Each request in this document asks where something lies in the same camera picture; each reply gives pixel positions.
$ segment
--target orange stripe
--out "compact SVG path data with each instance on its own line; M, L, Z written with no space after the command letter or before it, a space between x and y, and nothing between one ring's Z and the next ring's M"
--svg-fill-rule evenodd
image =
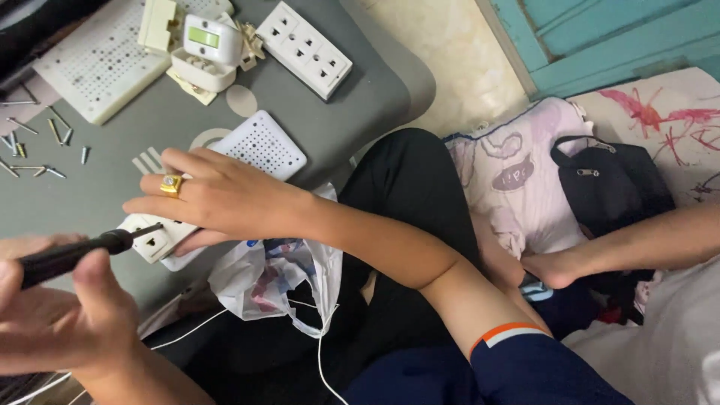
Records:
M492 328L488 332L485 332L476 342L472 345L472 348L470 349L470 354L472 355L472 351L475 350L475 346L477 346L478 343L480 343L481 340L487 341L488 339L492 338L493 336L503 333L504 331L509 331L510 329L517 329L517 328L532 328L532 329L538 329L539 331L545 332L540 326L537 326L535 324L530 324L528 322L510 322L509 324L500 325L496 328Z

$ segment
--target tiled floor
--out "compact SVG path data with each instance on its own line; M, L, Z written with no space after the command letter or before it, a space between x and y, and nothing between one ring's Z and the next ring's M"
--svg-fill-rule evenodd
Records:
M435 76L435 102L412 126L444 136L528 102L474 0L359 1Z

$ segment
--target pillow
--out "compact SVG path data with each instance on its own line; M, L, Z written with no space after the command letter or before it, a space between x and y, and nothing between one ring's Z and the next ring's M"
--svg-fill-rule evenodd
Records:
M587 241L550 158L559 137L592 135L583 115L547 98L507 122L444 139L471 215L487 215L500 244L518 259L527 248L551 253Z

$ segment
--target screwdriver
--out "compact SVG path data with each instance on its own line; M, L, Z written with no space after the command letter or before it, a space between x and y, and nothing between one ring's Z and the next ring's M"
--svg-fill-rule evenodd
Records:
M135 238L162 228L163 224L157 223L132 233L125 229L113 229L95 239L56 246L22 257L18 259L25 271L25 276L22 279L22 289L34 287L42 282L73 271L80 259L95 249L107 249L111 255L123 253L130 250L132 241Z

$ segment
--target black pants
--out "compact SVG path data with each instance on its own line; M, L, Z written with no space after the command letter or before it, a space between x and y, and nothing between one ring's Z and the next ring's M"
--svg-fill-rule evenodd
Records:
M427 131L400 130L377 142L338 199L429 232L482 269L455 167L444 144ZM383 274L368 306L359 291L371 271L366 263L345 254L340 306L323 337L323 371L337 391L387 353L451 342L422 295ZM312 303L309 288L299 288L290 298ZM313 308L299 306L298 317L321 327ZM182 329L204 318L199 316ZM180 341L163 353L175 362L184 357L180 366L218 403L319 404L330 399L318 373L317 340L297 331L289 318L244 322L225 313L203 329L195 332L198 337L188 337L189 342ZM147 342L148 346L170 339L151 338L154 342Z

